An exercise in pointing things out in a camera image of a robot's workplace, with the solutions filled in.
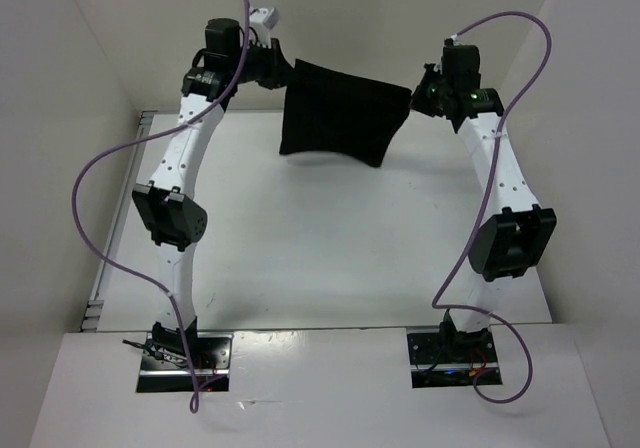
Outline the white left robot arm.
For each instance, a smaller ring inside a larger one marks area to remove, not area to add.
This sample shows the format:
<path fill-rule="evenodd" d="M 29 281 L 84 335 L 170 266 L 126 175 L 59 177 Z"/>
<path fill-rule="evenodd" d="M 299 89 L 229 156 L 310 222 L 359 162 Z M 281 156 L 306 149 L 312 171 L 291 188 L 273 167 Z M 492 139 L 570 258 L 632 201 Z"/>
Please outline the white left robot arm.
<path fill-rule="evenodd" d="M 181 129 L 170 136 L 148 182 L 136 184 L 132 191 L 157 248 L 156 279 L 166 296 L 152 326 L 150 348 L 176 367 L 192 365 L 199 355 L 193 264 L 208 215 L 194 199 L 198 172 L 237 85 L 255 82 L 269 90 L 285 86 L 292 67 L 271 35 L 278 19 L 274 8 L 251 9 L 247 42 L 235 20 L 215 18 L 207 23 L 205 46 L 183 78 L 177 120 Z"/>

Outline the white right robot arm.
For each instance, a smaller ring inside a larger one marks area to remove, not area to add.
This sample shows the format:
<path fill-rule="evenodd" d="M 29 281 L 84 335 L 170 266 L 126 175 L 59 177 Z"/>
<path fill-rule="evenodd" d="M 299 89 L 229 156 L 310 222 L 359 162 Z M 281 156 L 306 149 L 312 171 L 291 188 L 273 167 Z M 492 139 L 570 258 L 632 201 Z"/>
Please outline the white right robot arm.
<path fill-rule="evenodd" d="M 476 46 L 446 40 L 440 61 L 426 65 L 412 107 L 451 123 L 483 191 L 481 212 L 454 266 L 471 271 L 469 295 L 447 303 L 439 327 L 440 353 L 459 361 L 487 341 L 491 313 L 517 279 L 538 264 L 557 217 L 540 205 L 525 181 L 499 94 L 481 85 Z"/>

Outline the black skirt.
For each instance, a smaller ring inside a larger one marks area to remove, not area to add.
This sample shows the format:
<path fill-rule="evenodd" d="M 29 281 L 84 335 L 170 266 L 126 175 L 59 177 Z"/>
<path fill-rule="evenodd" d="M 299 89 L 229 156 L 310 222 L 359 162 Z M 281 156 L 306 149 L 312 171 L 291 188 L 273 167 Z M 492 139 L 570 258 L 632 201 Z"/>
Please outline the black skirt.
<path fill-rule="evenodd" d="M 336 153 L 379 168 L 410 113 L 410 89 L 295 62 L 279 154 Z"/>

